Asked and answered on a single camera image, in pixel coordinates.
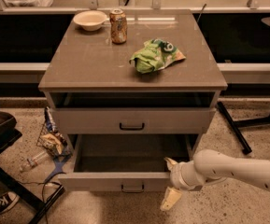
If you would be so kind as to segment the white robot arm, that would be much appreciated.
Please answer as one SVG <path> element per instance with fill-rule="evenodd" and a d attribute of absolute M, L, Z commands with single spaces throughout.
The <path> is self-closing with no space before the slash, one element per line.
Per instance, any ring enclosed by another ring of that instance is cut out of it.
<path fill-rule="evenodd" d="M 270 160 L 233 158 L 218 151 L 204 149 L 188 162 L 165 158 L 171 186 L 166 188 L 162 211 L 170 210 L 183 191 L 219 183 L 232 178 L 270 192 Z"/>

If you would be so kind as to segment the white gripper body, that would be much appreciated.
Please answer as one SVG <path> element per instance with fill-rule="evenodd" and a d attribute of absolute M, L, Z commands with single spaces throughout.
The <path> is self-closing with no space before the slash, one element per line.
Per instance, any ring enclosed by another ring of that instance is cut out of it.
<path fill-rule="evenodd" d="M 169 166 L 170 181 L 174 188 L 192 190 L 204 184 L 204 178 L 194 167 L 194 162 L 175 162 Z"/>

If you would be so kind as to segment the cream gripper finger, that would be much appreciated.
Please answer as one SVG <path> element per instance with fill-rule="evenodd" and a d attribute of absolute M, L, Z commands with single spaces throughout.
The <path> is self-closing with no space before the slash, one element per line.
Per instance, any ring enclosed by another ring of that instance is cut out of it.
<path fill-rule="evenodd" d="M 181 196 L 182 196 L 182 192 L 180 190 L 167 187 L 160 209 L 162 211 L 170 210 L 181 198 Z"/>
<path fill-rule="evenodd" d="M 164 160 L 166 161 L 167 168 L 170 172 L 172 172 L 178 165 L 178 162 L 171 158 L 165 157 Z"/>

